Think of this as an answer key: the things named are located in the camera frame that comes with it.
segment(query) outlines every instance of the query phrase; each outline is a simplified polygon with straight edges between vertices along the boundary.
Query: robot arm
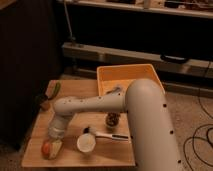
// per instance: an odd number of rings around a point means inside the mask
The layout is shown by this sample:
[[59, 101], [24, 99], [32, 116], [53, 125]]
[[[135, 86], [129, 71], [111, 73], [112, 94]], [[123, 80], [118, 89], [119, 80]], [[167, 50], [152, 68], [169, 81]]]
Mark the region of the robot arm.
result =
[[182, 164], [170, 113], [161, 88], [152, 80], [135, 80], [126, 93], [76, 99], [54, 104], [49, 136], [61, 139], [76, 112], [127, 112], [138, 171], [181, 171]]
[[58, 99], [53, 106], [55, 115], [49, 124], [48, 134], [53, 139], [62, 139], [75, 113], [125, 112], [124, 100], [124, 94], [120, 92], [86, 99], [77, 99], [75, 97]]

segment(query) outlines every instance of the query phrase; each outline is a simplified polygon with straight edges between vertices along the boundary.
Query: electrical cable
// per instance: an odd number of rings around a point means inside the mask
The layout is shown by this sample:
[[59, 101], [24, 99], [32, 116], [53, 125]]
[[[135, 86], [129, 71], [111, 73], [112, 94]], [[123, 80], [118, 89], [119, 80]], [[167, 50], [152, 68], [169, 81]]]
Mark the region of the electrical cable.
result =
[[[209, 126], [212, 126], [212, 127], [208, 128], [208, 130], [207, 130], [207, 132], [206, 132], [206, 138], [196, 136], [197, 132], [198, 132], [200, 129], [202, 129], [202, 128], [204, 128], [204, 127], [209, 127]], [[191, 169], [192, 171], [194, 171], [194, 169], [192, 168], [191, 163], [189, 162], [188, 157], [187, 157], [187, 155], [186, 155], [186, 144], [187, 144], [187, 142], [190, 141], [190, 140], [192, 140], [192, 149], [193, 149], [193, 152], [194, 152], [194, 154], [196, 155], [196, 157], [197, 157], [201, 162], [205, 163], [207, 166], [213, 167], [213, 163], [209, 163], [209, 162], [207, 162], [206, 160], [202, 159], [202, 157], [197, 153], [197, 150], [196, 150], [196, 148], [195, 148], [195, 139], [197, 139], [197, 140], [202, 140], [202, 141], [208, 143], [208, 144], [213, 148], [213, 143], [212, 143], [212, 141], [210, 140], [210, 137], [209, 137], [209, 132], [210, 132], [211, 130], [213, 130], [213, 124], [201, 125], [201, 126], [199, 126], [198, 128], [196, 128], [196, 130], [194, 131], [192, 137], [189, 137], [189, 138], [187, 138], [187, 139], [184, 141], [184, 144], [183, 144], [183, 153], [184, 153], [184, 157], [185, 157], [186, 162], [187, 162], [187, 164], [189, 165], [189, 167], [190, 167], [190, 169]]]
[[[208, 70], [209, 70], [209, 68], [210, 68], [210, 65], [211, 65], [211, 61], [209, 61], [208, 66], [206, 67], [206, 69], [205, 69], [205, 71], [204, 71], [203, 80], [205, 80], [205, 77], [206, 77], [206, 74], [207, 74], [207, 72], [208, 72]], [[200, 86], [199, 89], [198, 89], [198, 95], [197, 95], [197, 97], [198, 97], [198, 102], [199, 102], [199, 104], [200, 104], [201, 109], [205, 112], [205, 114], [207, 114], [211, 119], [213, 119], [213, 115], [210, 114], [210, 113], [206, 110], [206, 108], [203, 106], [203, 104], [202, 104], [202, 102], [201, 102], [201, 96], [200, 96], [200, 95], [201, 95], [201, 86]]]
[[68, 9], [67, 9], [66, 0], [63, 0], [63, 3], [64, 3], [64, 12], [65, 12], [66, 20], [67, 20], [68, 30], [69, 30], [69, 34], [70, 34], [70, 40], [71, 40], [71, 42], [73, 42], [74, 38], [73, 38], [73, 32], [72, 32], [72, 27], [71, 27], [71, 23], [70, 23], [70, 17], [69, 17], [69, 13], [68, 13]]
[[[206, 67], [206, 69], [205, 69], [205, 71], [204, 71], [203, 79], [205, 79], [206, 74], [207, 74], [207, 72], [208, 72], [208, 70], [209, 70], [209, 68], [210, 68], [210, 65], [211, 65], [211, 61], [209, 61], [208, 66]], [[197, 96], [197, 97], [198, 97], [198, 102], [199, 102], [199, 104], [200, 104], [201, 109], [204, 111], [204, 113], [205, 113], [206, 115], [208, 115], [211, 119], [213, 119], [213, 115], [210, 114], [210, 113], [206, 110], [206, 108], [203, 106], [203, 104], [202, 104], [202, 102], [201, 102], [200, 94], [201, 94], [201, 86], [200, 86], [199, 89], [198, 89], [198, 96]], [[208, 128], [207, 131], [206, 131], [206, 138], [196, 136], [196, 135], [197, 135], [197, 132], [198, 132], [200, 129], [205, 128], [205, 127], [210, 127], [210, 128]], [[190, 167], [190, 169], [191, 169], [192, 171], [194, 171], [194, 169], [192, 168], [191, 163], [189, 162], [189, 160], [188, 160], [188, 158], [187, 158], [187, 156], [186, 156], [186, 144], [187, 144], [187, 142], [190, 141], [190, 140], [192, 140], [192, 149], [193, 149], [193, 152], [194, 152], [194, 154], [196, 155], [196, 157], [197, 157], [202, 163], [206, 164], [207, 166], [213, 167], [213, 163], [209, 163], [209, 162], [207, 162], [206, 160], [204, 160], [204, 159], [197, 153], [197, 150], [196, 150], [196, 148], [195, 148], [195, 139], [197, 139], [197, 140], [201, 140], [201, 141], [204, 141], [204, 142], [208, 143], [208, 144], [212, 147], [212, 149], [213, 149], [213, 141], [210, 139], [210, 136], [209, 136], [209, 134], [210, 134], [211, 131], [213, 131], [213, 124], [201, 125], [201, 126], [199, 126], [198, 128], [196, 128], [196, 130], [194, 131], [192, 137], [189, 137], [189, 138], [187, 138], [187, 139], [184, 141], [184, 144], [183, 144], [183, 153], [184, 153], [184, 157], [185, 157], [186, 162], [187, 162], [187, 164], [189, 165], [189, 167]]]

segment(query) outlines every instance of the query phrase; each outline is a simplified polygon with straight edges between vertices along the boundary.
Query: wooden tabletop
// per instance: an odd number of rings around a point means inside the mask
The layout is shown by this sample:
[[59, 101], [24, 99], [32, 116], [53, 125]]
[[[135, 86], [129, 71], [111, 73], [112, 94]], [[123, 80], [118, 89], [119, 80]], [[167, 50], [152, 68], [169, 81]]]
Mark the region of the wooden tabletop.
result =
[[[52, 80], [46, 91], [50, 95], [55, 83]], [[61, 90], [53, 102], [65, 96], [77, 96], [79, 98], [98, 95], [97, 81], [95, 80], [60, 80]], [[110, 139], [97, 139], [94, 151], [85, 155], [78, 151], [77, 138], [88, 125], [93, 125], [97, 130], [110, 132], [105, 126], [106, 113], [77, 113], [69, 124], [63, 139], [63, 146], [54, 160], [45, 160], [41, 155], [41, 145], [47, 135], [48, 123], [53, 116], [52, 107], [48, 111], [40, 111], [36, 119], [28, 146], [26, 148], [23, 167], [117, 167], [135, 166], [131, 140], [114, 141]], [[113, 133], [129, 135], [129, 127], [126, 114], [121, 114], [118, 127]]]

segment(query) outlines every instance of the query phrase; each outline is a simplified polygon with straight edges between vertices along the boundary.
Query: white cup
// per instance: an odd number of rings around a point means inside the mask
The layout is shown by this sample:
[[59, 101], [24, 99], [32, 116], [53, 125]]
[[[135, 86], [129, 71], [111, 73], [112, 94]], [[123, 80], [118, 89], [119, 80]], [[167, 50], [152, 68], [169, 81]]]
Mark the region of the white cup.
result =
[[95, 136], [91, 133], [85, 133], [78, 137], [77, 147], [78, 150], [85, 153], [90, 154], [96, 145]]

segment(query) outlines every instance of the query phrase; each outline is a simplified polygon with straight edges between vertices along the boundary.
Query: black cabinet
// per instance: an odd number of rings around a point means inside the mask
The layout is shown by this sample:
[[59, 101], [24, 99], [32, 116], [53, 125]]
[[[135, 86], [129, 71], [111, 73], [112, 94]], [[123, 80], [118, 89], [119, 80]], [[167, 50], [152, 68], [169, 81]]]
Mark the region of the black cabinet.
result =
[[36, 116], [35, 96], [61, 72], [51, 0], [18, 0], [0, 11], [0, 140], [20, 143]]

